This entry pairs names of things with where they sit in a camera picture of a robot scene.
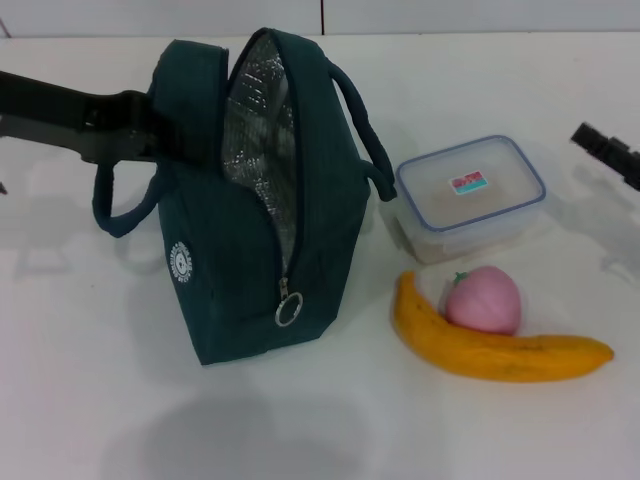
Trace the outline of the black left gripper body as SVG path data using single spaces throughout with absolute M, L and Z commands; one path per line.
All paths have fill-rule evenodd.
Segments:
M 149 97 L 95 95 L 1 74 L 1 135 L 77 152 L 92 164 L 150 162 L 156 143 Z

